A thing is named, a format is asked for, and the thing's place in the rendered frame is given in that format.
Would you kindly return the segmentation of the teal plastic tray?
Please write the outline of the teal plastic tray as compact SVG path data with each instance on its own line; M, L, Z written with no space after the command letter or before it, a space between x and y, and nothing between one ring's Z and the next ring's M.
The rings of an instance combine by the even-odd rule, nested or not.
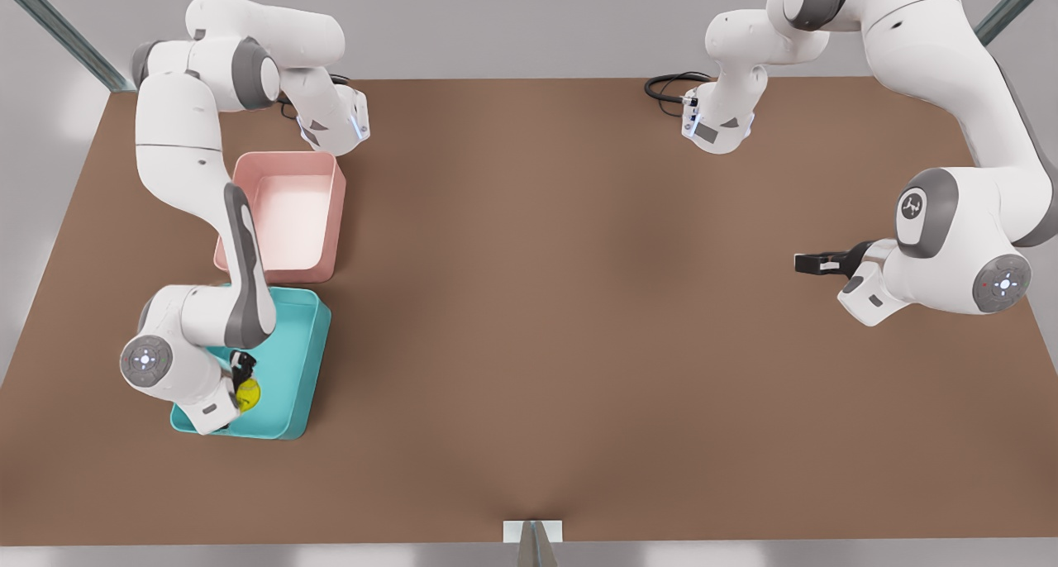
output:
M269 288L277 311L273 334L249 351L257 361L260 400L215 436L293 440L306 431L331 312L305 288Z

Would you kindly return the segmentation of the pink plastic tray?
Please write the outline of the pink plastic tray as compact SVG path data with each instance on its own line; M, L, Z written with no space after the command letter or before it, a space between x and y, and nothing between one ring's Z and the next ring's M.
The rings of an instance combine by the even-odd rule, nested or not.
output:
M324 151L248 152L233 179L255 222L269 284L322 284L334 274L345 175Z

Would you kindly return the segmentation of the silver frame post with foot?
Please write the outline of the silver frame post with foot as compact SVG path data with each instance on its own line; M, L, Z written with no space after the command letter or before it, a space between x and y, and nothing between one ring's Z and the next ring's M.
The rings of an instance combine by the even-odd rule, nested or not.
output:
M559 567L553 543L563 541L563 522L503 522L503 544L517 543L515 567Z

